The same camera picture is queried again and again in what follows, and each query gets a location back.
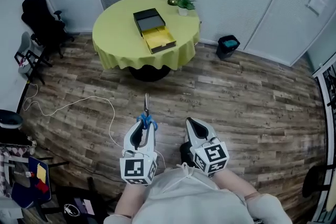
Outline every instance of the lamp base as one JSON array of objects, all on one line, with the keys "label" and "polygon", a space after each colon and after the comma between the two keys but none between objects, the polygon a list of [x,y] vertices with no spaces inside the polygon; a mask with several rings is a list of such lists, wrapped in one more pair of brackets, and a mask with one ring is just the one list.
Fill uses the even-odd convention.
[{"label": "lamp base", "polygon": [[168,5],[171,6],[176,6],[177,5],[177,0],[167,0]]}]

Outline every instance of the person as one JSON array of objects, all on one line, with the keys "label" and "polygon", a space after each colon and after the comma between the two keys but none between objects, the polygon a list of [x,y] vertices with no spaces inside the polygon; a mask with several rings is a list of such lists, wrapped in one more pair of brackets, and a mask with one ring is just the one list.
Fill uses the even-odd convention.
[{"label": "person", "polygon": [[179,168],[166,169],[148,186],[127,184],[104,224],[292,223],[276,197],[260,194],[229,169],[203,174],[184,145]]}]

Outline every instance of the white pot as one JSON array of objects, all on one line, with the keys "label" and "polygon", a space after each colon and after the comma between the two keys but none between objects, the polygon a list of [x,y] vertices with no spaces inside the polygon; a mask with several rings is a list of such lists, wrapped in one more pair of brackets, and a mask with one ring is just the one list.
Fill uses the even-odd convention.
[{"label": "white pot", "polygon": [[180,8],[178,7],[179,14],[181,16],[187,16],[188,15],[188,10],[186,8]]}]

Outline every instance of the green plant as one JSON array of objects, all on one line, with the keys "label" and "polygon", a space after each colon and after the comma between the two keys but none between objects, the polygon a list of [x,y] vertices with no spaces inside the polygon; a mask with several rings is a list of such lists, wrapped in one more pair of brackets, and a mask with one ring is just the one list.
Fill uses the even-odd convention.
[{"label": "green plant", "polygon": [[194,3],[195,0],[177,0],[177,5],[180,8],[186,8],[186,9],[195,9]]}]

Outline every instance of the red object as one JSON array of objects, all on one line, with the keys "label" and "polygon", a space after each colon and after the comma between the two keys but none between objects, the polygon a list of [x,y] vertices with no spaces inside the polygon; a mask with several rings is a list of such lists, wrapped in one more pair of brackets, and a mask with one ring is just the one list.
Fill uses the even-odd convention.
[{"label": "red object", "polygon": [[39,181],[38,181],[37,185],[35,185],[35,187],[37,187],[37,189],[42,191],[43,194],[45,194],[49,190],[49,187],[45,183],[43,183],[41,179],[39,179]]}]

